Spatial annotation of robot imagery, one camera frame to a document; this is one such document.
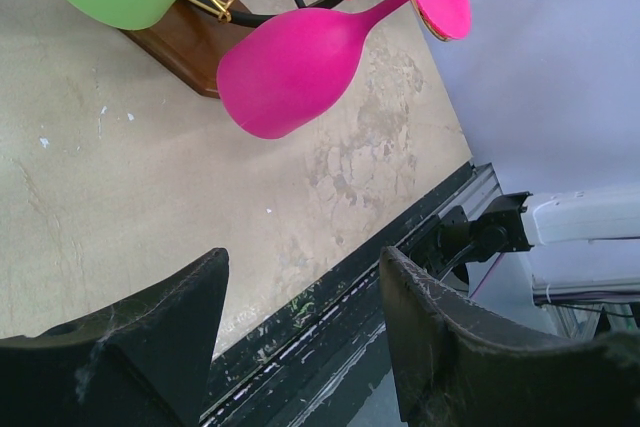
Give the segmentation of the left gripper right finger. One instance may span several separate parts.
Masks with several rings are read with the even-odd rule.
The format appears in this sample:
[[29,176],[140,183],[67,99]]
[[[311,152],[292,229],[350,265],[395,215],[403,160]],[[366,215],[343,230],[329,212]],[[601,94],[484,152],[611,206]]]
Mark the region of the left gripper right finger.
[[400,417],[410,426],[636,426],[639,334],[576,341],[525,327],[394,247],[379,282]]

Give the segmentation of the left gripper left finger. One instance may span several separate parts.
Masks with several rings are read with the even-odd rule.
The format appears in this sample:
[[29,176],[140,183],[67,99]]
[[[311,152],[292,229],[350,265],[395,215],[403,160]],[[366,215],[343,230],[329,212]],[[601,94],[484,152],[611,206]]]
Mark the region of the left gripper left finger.
[[2,339],[2,425],[198,425],[228,278],[215,248],[108,307]]

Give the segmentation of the pink wine glass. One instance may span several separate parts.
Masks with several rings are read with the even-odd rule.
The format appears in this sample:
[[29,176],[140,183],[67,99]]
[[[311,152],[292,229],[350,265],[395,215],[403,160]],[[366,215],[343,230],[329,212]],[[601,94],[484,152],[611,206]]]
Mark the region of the pink wine glass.
[[470,0],[383,0],[359,13],[306,7],[266,21],[229,50],[217,69],[232,120],[261,139],[279,139],[332,107],[351,84],[371,30],[411,3],[435,35],[471,31]]

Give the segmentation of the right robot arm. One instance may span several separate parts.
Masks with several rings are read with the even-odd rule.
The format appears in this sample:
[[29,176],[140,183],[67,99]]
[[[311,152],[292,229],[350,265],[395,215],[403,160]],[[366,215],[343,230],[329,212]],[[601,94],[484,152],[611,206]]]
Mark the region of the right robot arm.
[[639,186],[567,193],[520,192],[494,198],[475,219],[457,206],[436,219],[425,268],[439,279],[496,254],[572,241],[637,240]]

